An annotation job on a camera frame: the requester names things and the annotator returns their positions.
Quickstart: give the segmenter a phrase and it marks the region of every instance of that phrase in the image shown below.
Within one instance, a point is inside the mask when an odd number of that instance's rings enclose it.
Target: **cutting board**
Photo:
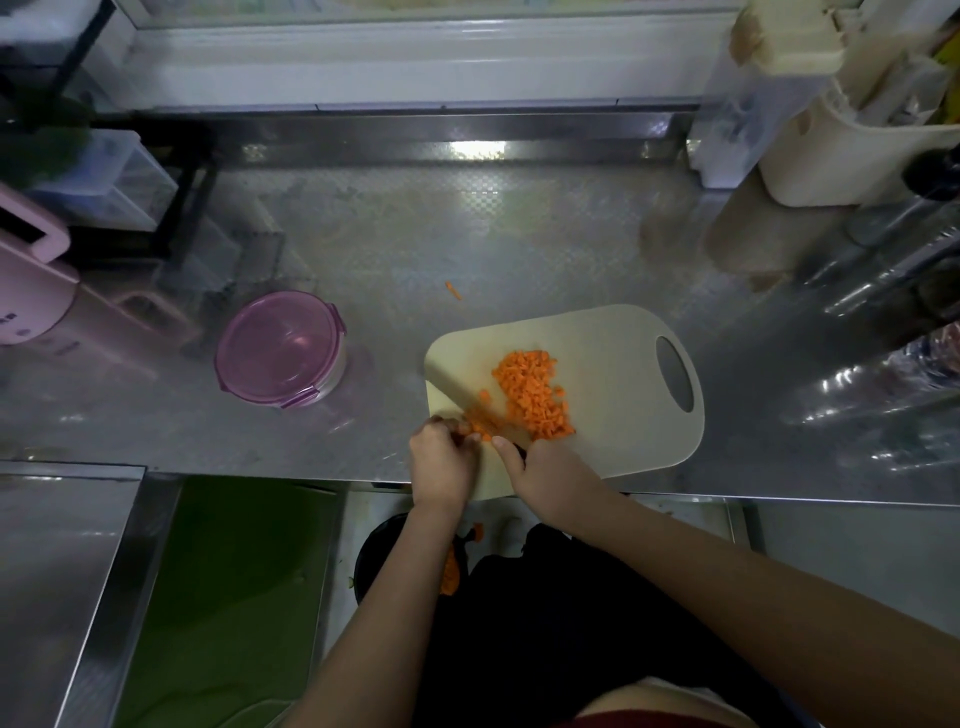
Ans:
[[[658,339],[673,345],[686,370],[692,408],[684,411],[660,369]],[[639,473],[683,462],[704,433],[704,397],[693,362],[657,316],[635,305],[608,305],[558,316],[454,331],[426,353],[424,370],[438,372],[461,391],[490,392],[491,408],[506,412],[506,398],[491,371],[517,349],[543,349],[557,359],[554,386],[566,390],[577,434],[563,439],[601,477]],[[462,410],[429,381],[431,415]],[[474,499],[508,496],[510,478],[496,450],[482,447]]]

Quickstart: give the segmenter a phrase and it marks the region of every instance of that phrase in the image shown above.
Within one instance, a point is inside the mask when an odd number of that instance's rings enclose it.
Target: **knife blade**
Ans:
[[[448,400],[452,401],[464,412],[469,409],[479,410],[487,414],[491,422],[503,421],[502,415],[496,414],[486,404],[480,401],[479,394],[472,394],[466,387],[459,384],[446,372],[443,372],[428,362],[424,362],[423,369],[426,380],[439,389]],[[494,434],[510,440],[516,446],[516,449],[519,450],[520,457],[526,461],[527,448],[529,448],[531,444],[529,432],[523,429],[523,427],[504,424]]]

